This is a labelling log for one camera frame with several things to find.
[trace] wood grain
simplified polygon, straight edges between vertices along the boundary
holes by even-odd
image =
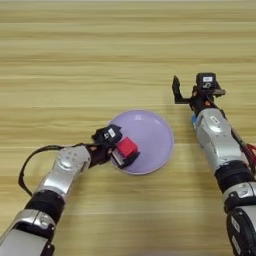
[[[110,164],[88,170],[59,223],[56,255],[231,255],[223,203],[170,84],[185,95],[212,71],[218,100],[237,131],[256,143],[256,2],[0,3],[0,232],[24,207],[19,168],[45,144],[90,141],[129,109],[154,111],[175,134],[161,170],[131,177]],[[54,153],[32,160],[35,187]]]

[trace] red block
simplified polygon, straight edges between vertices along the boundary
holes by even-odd
[[[124,157],[129,157],[131,154],[138,152],[138,146],[128,137],[117,145],[117,149]]]

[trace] table surface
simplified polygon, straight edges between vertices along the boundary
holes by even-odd
[[[86,171],[56,256],[231,255],[221,193],[170,86],[178,75],[189,96],[198,72],[216,72],[227,90],[219,106],[256,143],[255,12],[255,1],[0,3],[0,232],[29,199],[17,176],[30,152],[89,142],[118,113],[145,109],[173,129],[170,161],[141,177],[110,163]],[[31,161],[30,188],[54,156]]]

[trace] purple plate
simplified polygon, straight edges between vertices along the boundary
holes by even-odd
[[[110,124],[120,126],[123,138],[133,140],[140,151],[134,163],[123,169],[125,172],[148,174],[168,161],[174,139],[170,127],[160,116],[149,111],[132,110],[116,116]]]

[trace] black cable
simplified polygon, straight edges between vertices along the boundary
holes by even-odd
[[[45,152],[45,151],[49,151],[49,150],[61,150],[63,149],[64,147],[62,146],[58,146],[58,145],[48,145],[48,146],[45,146],[45,147],[42,147],[42,148],[39,148],[37,150],[35,150],[33,153],[31,153],[29,155],[29,157],[26,159],[26,161],[24,162],[23,166],[21,167],[21,170],[20,170],[20,174],[19,174],[19,180],[18,180],[18,183],[20,185],[20,187],[26,191],[30,196],[32,196],[32,192],[28,189],[28,187],[26,186],[25,182],[24,182],[24,174],[25,174],[25,169],[26,169],[26,166],[28,164],[28,162],[30,161],[30,159],[38,154],[38,153],[41,153],[41,152]]]

